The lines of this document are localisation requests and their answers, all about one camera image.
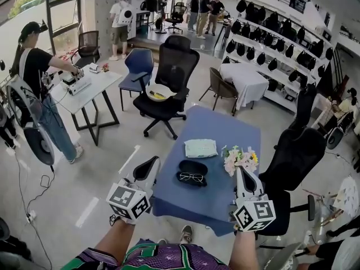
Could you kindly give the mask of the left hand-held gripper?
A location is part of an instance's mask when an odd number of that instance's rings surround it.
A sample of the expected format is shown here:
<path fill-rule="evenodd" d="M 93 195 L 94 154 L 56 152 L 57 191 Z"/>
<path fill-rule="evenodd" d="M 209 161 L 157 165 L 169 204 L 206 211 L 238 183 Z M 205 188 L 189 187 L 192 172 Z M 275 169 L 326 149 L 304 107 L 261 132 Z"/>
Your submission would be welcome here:
<path fill-rule="evenodd" d="M 121 178 L 114 183 L 107 195 L 106 202 L 115 215 L 121 219 L 135 224 L 144 213 L 151 209 L 150 198 L 153 195 L 152 187 L 156 183 L 156 176 L 160 170 L 161 161 L 153 156 L 148 161 L 135 167 L 131 181 Z"/>

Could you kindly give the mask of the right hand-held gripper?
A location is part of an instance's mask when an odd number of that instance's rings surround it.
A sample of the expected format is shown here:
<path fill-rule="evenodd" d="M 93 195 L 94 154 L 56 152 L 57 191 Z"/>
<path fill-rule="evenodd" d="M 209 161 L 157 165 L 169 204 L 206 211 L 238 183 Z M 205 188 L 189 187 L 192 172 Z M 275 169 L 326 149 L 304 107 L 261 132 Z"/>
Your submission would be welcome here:
<path fill-rule="evenodd" d="M 233 212 L 236 224 L 242 232 L 265 229 L 276 219 L 273 201 L 263 194 L 260 179 L 250 170 L 240 166 L 236 169 L 237 209 Z"/>

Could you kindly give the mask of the silver wire-frame eyeglasses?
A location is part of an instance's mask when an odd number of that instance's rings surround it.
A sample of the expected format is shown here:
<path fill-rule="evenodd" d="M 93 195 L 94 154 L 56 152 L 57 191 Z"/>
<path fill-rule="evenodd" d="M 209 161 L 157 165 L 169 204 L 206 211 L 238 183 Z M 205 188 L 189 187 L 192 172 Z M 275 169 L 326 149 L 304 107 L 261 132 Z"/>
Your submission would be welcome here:
<path fill-rule="evenodd" d="M 195 182 L 201 183 L 204 179 L 204 176 L 198 173 L 180 173 L 179 178 L 181 181 L 190 181 L 193 180 Z"/>

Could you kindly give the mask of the black glasses case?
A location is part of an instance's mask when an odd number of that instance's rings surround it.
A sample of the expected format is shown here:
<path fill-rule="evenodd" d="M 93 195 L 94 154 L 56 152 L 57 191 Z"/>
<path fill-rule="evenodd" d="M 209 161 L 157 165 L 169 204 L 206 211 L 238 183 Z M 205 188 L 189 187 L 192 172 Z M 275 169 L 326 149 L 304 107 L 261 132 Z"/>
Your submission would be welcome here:
<path fill-rule="evenodd" d="M 204 179 L 201 183 L 195 182 L 193 180 L 190 181 L 181 181 L 179 178 L 180 173 L 198 173 L 204 176 Z M 208 173 L 208 168 L 206 165 L 200 163 L 200 162 L 196 162 L 196 161 L 191 161 L 191 160 L 183 160 L 179 163 L 178 165 L 178 172 L 176 173 L 176 177 L 178 179 L 179 182 L 188 184 L 188 185 L 193 185 L 193 186 L 197 186 L 197 187 L 206 187 L 207 186 L 207 181 L 205 176 Z"/>

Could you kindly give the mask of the person's right forearm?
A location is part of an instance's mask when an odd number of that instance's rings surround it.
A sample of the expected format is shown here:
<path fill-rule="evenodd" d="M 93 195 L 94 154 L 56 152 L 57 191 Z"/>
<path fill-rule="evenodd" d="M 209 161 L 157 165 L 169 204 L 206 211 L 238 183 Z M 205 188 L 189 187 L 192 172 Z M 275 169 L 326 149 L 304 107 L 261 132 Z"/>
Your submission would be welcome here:
<path fill-rule="evenodd" d="M 228 266 L 232 270 L 259 270 L 254 232 L 236 233 Z"/>

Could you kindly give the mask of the person's left forearm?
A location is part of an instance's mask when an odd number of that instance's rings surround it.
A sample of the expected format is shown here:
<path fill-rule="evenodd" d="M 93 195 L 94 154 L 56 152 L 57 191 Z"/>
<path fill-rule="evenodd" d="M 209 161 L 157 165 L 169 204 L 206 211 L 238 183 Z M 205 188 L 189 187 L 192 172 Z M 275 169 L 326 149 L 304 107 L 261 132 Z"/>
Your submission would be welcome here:
<path fill-rule="evenodd" d="M 127 253 L 134 229 L 135 225 L 118 219 L 95 249 L 112 255 L 118 263 L 121 263 Z"/>

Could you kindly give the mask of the pink flowers in white pot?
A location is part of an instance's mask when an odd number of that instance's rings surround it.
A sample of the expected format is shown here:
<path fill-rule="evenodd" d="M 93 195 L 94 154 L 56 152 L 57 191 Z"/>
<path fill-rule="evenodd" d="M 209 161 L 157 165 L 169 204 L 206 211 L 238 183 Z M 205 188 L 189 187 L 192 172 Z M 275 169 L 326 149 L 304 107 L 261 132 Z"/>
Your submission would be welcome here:
<path fill-rule="evenodd" d="M 230 177 L 234 176 L 240 166 L 254 173 L 259 165 L 257 154 L 251 147 L 244 151 L 238 146 L 233 146 L 231 149 L 224 146 L 221 157 L 224 158 L 224 169 Z"/>

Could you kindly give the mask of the black high-back office chair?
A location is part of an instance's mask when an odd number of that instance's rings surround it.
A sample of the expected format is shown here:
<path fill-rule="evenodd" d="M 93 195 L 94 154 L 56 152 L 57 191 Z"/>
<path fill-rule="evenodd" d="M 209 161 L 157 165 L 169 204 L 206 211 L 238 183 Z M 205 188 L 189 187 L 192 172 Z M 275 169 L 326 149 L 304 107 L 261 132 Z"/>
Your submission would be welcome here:
<path fill-rule="evenodd" d="M 314 196 L 308 195 L 306 204 L 291 206 L 290 193 L 320 162 L 325 154 L 325 149 L 325 139 L 316 129 L 302 127 L 299 130 L 283 131 L 268 169 L 257 175 L 263 185 L 263 194 L 267 194 L 268 198 L 273 201 L 276 219 L 265 229 L 256 231 L 256 233 L 262 236 L 286 234 L 291 213 L 307 212 L 308 220 L 314 220 L 316 213 Z M 237 199 L 237 180 L 234 191 Z M 229 216 L 235 220 L 234 211 L 230 212 Z M 236 220 L 235 229 L 240 231 Z"/>

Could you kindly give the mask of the blue tablecloth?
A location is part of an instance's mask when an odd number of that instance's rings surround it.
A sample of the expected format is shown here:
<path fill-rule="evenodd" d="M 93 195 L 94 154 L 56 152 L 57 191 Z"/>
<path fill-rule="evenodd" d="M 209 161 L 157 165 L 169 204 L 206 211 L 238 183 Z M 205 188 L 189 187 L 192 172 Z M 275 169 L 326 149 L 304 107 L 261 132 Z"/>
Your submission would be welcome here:
<path fill-rule="evenodd" d="M 224 170 L 220 155 L 201 158 L 206 165 L 207 185 L 197 187 L 180 182 L 176 174 L 179 164 L 185 160 L 185 142 L 194 139 L 210 139 L 216 142 L 217 151 L 224 146 L 251 147 L 260 155 L 260 129 L 236 118 L 201 106 L 187 110 L 187 120 L 175 144 L 163 162 L 153 187 L 152 213 L 171 216 L 210 227 L 217 236 L 233 232 L 229 222 L 229 205 L 235 199 L 232 178 Z"/>

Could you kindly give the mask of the pale green wipes packet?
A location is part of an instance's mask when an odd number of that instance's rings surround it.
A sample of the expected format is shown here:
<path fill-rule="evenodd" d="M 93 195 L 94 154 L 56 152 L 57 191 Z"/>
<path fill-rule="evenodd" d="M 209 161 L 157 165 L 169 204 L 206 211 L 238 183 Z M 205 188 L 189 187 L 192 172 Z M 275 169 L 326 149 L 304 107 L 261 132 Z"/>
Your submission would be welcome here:
<path fill-rule="evenodd" d="M 210 158 L 218 155 L 215 140 L 191 139 L 184 142 L 185 156 L 187 158 Z"/>

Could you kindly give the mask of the person's right shoe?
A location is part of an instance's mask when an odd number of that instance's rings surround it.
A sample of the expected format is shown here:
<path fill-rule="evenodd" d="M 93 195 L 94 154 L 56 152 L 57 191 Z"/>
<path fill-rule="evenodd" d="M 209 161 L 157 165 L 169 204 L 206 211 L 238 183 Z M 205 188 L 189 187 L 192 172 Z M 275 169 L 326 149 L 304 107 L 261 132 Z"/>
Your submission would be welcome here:
<path fill-rule="evenodd" d="M 180 244 L 192 244 L 193 240 L 193 229 L 191 225 L 185 225 L 181 232 Z"/>

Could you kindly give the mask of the white bowl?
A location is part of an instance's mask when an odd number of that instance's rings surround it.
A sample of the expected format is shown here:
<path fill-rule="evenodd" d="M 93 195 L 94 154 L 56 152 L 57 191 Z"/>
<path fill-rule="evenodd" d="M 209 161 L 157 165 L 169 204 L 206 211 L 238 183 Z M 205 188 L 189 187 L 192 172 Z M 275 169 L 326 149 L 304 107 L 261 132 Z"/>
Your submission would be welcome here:
<path fill-rule="evenodd" d="M 166 99 L 164 100 L 158 100 L 155 97 L 153 97 L 152 95 L 150 95 L 150 91 L 154 91 L 157 93 L 161 93 L 162 95 L 166 96 Z M 162 84 L 150 84 L 146 87 L 146 94 L 148 96 L 148 98 L 154 102 L 164 102 L 167 99 L 169 99 L 170 97 L 173 97 L 176 95 L 176 93 L 172 92 L 167 86 L 162 85 Z"/>

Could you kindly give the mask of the person's purple patterned shirt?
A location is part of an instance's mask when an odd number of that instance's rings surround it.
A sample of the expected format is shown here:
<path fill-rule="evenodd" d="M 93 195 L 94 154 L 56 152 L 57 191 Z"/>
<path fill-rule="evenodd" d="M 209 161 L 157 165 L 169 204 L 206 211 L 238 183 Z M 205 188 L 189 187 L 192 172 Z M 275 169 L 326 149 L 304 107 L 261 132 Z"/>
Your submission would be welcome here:
<path fill-rule="evenodd" d="M 194 244 L 139 242 L 122 262 L 104 251 L 87 248 L 61 270 L 231 270 L 222 261 Z"/>

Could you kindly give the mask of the white shelving unit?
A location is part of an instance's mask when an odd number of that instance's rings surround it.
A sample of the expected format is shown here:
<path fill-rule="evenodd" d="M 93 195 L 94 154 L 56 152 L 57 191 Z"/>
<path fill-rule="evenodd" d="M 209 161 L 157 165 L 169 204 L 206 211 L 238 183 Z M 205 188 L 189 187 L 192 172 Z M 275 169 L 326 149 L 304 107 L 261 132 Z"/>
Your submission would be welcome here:
<path fill-rule="evenodd" d="M 319 34 L 319 35 L 324 36 L 325 33 L 329 33 L 329 32 L 327 32 L 326 29 L 323 29 L 323 33 Z M 296 110 L 296 102 L 298 99 L 298 94 L 302 88 L 300 88 L 299 91 L 295 91 L 288 86 L 282 87 L 281 85 L 278 84 L 278 87 L 274 92 L 270 92 L 270 91 L 266 90 L 264 97 L 289 109 L 290 111 L 294 112 Z"/>

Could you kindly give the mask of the black disc-shaped device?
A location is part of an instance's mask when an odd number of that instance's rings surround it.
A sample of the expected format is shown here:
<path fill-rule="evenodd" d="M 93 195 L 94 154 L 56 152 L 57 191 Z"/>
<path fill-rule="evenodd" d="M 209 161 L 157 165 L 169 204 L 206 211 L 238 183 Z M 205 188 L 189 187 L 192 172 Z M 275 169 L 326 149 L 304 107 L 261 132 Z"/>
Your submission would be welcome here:
<path fill-rule="evenodd" d="M 326 147 L 333 150 L 344 137 L 344 131 L 341 127 L 335 127 L 326 136 Z"/>
<path fill-rule="evenodd" d="M 53 147 L 47 133 L 41 126 L 25 127 L 24 136 L 37 159 L 48 166 L 55 163 Z"/>

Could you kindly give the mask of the pale patterned cloth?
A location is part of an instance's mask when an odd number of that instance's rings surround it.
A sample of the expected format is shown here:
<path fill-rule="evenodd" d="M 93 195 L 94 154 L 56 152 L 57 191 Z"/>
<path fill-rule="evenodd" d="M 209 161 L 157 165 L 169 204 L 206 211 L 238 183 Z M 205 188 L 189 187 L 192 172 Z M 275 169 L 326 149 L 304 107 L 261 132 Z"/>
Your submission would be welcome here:
<path fill-rule="evenodd" d="M 347 213 L 351 218 L 358 215 L 360 208 L 359 192 L 357 183 L 352 176 L 349 175 L 342 181 L 332 206 Z"/>

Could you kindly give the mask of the white table with black legs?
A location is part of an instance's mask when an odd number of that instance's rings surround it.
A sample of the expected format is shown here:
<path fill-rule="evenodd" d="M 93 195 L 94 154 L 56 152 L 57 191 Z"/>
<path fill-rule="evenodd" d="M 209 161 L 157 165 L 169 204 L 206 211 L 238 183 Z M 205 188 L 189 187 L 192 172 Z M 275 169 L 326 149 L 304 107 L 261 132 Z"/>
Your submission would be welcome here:
<path fill-rule="evenodd" d="M 112 103 L 107 94 L 107 89 L 118 82 L 122 76 L 111 71 L 99 72 L 97 74 L 89 70 L 89 66 L 85 66 L 84 77 L 80 79 L 80 83 L 85 85 L 84 88 L 77 91 L 76 94 L 70 94 L 69 90 L 64 85 L 59 83 L 51 91 L 54 101 L 67 110 L 73 119 L 77 131 L 87 129 L 98 146 L 100 129 L 119 125 L 119 119 L 115 113 Z M 95 98 L 99 95 L 103 96 L 105 104 L 112 116 L 112 121 L 105 123 L 99 122 L 99 110 L 95 102 Z M 86 106 L 92 104 L 95 110 L 94 122 L 91 122 L 86 111 Z"/>

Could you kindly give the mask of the white tablecloth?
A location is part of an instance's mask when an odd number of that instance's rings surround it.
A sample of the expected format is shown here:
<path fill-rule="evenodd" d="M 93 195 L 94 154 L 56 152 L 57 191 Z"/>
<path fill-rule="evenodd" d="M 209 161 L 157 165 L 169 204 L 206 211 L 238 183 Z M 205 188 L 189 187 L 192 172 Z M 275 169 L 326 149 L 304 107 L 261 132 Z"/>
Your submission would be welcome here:
<path fill-rule="evenodd" d="M 221 64 L 219 72 L 224 81 L 232 83 L 238 93 L 236 110 L 259 101 L 269 86 L 269 81 L 254 67 L 245 63 Z"/>

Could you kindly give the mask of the pink-clothed table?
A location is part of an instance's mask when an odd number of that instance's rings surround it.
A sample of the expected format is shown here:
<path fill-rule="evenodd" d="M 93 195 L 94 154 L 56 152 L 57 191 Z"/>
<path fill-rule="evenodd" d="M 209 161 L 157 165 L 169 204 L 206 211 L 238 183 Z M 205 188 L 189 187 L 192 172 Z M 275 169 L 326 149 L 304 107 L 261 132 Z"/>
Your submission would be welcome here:
<path fill-rule="evenodd" d="M 334 114 L 332 111 L 332 100 L 319 93 L 315 97 L 313 108 L 320 110 L 319 116 L 312 125 L 313 128 L 318 126 L 318 123 L 325 125 Z"/>

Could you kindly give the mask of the white appliance box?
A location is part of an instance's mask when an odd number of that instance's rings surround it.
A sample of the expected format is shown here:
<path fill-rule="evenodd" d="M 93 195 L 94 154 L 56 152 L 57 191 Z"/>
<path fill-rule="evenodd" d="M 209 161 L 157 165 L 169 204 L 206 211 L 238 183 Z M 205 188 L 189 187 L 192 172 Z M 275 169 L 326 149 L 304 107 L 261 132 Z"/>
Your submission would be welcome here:
<path fill-rule="evenodd" d="M 70 75 L 61 78 L 60 84 L 65 91 L 67 91 L 70 95 L 74 96 L 86 87 L 90 86 L 92 82 L 91 79 L 87 77 L 77 79 L 74 76 Z"/>

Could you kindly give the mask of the blue plastic chair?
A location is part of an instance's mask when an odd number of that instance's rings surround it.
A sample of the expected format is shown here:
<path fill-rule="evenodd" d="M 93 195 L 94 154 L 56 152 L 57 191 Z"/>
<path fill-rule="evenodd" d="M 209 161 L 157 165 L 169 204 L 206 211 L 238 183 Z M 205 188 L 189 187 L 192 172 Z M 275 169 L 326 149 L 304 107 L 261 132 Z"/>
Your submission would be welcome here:
<path fill-rule="evenodd" d="M 132 92 L 142 93 L 150 84 L 154 69 L 152 51 L 146 48 L 132 49 L 125 59 L 125 65 L 129 73 L 118 85 L 122 111 L 124 110 L 123 91 L 128 91 L 132 97 Z"/>

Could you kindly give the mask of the black mesh office chair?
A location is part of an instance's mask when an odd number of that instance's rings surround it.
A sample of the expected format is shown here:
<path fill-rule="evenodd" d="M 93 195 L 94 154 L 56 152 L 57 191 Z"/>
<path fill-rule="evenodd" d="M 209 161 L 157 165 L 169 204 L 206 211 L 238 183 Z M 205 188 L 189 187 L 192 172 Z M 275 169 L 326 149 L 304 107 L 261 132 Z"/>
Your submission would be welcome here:
<path fill-rule="evenodd" d="M 140 82 L 142 93 L 134 99 L 134 106 L 142 116 L 153 118 L 152 123 L 145 128 L 143 135 L 149 136 L 149 130 L 157 123 L 163 122 L 174 140 L 178 138 L 169 121 L 173 118 L 187 119 L 183 113 L 189 94 L 188 81 L 200 60 L 200 54 L 191 48 L 191 41 L 182 35 L 171 35 L 159 47 L 159 66 L 154 86 L 164 86 L 171 91 L 165 99 L 154 101 L 150 98 L 150 87 L 145 86 L 143 71 L 132 78 Z"/>

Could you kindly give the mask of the small black mesh chair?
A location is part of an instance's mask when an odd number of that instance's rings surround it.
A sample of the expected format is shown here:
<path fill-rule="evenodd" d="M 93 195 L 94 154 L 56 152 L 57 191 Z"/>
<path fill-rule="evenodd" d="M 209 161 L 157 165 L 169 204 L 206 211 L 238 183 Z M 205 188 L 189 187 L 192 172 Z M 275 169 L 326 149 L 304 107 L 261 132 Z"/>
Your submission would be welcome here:
<path fill-rule="evenodd" d="M 100 59 L 98 45 L 99 31 L 93 30 L 79 34 L 78 48 L 71 55 L 71 62 L 83 68 L 91 63 L 96 63 Z"/>

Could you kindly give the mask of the black standing fan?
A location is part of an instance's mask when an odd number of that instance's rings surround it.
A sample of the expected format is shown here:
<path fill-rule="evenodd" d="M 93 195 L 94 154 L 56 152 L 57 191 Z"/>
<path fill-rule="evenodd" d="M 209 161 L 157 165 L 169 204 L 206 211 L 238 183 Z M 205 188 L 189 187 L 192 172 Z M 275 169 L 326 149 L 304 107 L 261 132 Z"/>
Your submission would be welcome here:
<path fill-rule="evenodd" d="M 164 29 L 164 20 L 165 14 L 163 12 L 159 12 L 159 15 L 155 21 L 155 33 L 156 34 L 166 34 L 166 30 Z"/>

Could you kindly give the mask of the grey lockers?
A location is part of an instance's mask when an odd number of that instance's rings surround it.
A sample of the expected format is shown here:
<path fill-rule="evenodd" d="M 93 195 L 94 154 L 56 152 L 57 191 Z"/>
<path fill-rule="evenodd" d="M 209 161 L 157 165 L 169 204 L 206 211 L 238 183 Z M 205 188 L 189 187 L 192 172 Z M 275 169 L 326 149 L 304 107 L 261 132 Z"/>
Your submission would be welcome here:
<path fill-rule="evenodd" d="M 93 0 L 94 1 L 94 29 L 99 31 L 99 42 L 98 45 L 100 47 L 100 56 L 101 59 L 108 59 L 110 56 L 112 56 L 112 45 L 111 45 L 111 39 L 110 39 L 110 33 L 111 33 L 111 23 L 110 20 L 110 10 L 118 0 Z M 133 8 L 133 19 L 132 23 L 129 27 L 129 35 L 128 39 L 131 39 L 134 37 L 135 34 L 135 13 Z"/>

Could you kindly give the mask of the rows of black bags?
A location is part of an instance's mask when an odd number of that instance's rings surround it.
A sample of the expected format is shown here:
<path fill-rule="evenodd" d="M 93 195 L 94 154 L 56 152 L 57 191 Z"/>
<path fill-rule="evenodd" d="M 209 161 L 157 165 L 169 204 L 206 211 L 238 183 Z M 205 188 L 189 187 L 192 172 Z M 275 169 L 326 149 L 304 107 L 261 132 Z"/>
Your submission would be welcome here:
<path fill-rule="evenodd" d="M 252 1 L 241 0 L 231 20 L 223 61 L 244 62 L 268 80 L 295 91 L 320 86 L 334 49 L 329 33 L 305 25 Z"/>

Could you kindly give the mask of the black swivel chair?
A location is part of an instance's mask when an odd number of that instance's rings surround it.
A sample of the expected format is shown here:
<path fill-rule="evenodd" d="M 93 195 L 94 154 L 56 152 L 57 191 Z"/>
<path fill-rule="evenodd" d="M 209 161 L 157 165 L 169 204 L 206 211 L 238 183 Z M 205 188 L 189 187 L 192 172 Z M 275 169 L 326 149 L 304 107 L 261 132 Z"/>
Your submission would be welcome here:
<path fill-rule="evenodd" d="M 186 13 L 186 10 L 187 7 L 183 2 L 177 2 L 173 6 L 170 18 L 165 19 L 166 22 L 171 24 L 171 26 L 165 28 L 165 30 L 172 30 L 173 34 L 175 33 L 175 30 L 179 30 L 181 33 L 183 33 L 183 30 L 177 27 L 177 25 L 183 23 L 183 15 Z"/>

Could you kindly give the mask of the garment rack with black bags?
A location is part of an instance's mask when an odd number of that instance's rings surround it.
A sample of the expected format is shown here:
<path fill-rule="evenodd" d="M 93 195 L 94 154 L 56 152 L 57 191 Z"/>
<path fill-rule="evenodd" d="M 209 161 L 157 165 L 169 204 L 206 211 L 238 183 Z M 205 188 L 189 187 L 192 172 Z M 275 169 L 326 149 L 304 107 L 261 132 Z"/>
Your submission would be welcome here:
<path fill-rule="evenodd" d="M 140 10 L 158 13 L 164 10 L 166 5 L 166 0 L 144 0 L 140 5 Z"/>

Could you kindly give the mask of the black-framed window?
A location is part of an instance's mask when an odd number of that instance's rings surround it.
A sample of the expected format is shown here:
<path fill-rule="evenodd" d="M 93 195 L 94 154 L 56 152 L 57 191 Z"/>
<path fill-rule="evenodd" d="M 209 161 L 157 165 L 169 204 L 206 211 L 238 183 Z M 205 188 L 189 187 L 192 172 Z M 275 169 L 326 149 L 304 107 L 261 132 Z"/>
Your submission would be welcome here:
<path fill-rule="evenodd" d="M 48 30 L 38 46 L 62 56 L 78 42 L 80 0 L 0 0 L 0 58 L 15 53 L 20 30 L 31 21 L 45 22 Z"/>

